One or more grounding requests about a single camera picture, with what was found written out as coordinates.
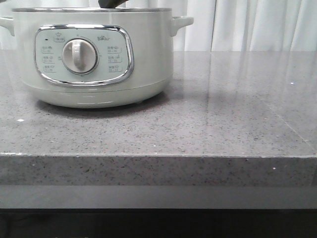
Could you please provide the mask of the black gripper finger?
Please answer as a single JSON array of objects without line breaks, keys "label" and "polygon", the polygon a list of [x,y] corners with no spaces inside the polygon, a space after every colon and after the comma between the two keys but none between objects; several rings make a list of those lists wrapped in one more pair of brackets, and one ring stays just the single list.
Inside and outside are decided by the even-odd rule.
[{"label": "black gripper finger", "polygon": [[100,8],[116,8],[128,0],[98,0]]}]

